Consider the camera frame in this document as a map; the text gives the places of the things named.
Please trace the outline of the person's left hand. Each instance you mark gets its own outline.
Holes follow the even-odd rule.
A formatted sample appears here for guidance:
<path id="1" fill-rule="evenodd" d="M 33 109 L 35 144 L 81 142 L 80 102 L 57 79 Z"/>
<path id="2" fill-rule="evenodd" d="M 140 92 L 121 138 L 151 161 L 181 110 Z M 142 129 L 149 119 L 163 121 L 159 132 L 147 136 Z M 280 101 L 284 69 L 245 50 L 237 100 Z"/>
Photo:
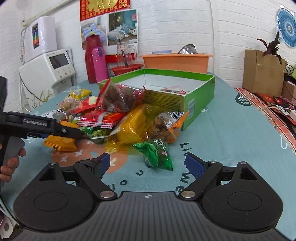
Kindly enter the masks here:
<path id="1" fill-rule="evenodd" d="M 15 157 L 8 159 L 7 165 L 1 167 L 1 181 L 4 183 L 9 183 L 11 181 L 12 175 L 20 164 L 20 157 L 25 155 L 25 148 L 22 148 Z"/>

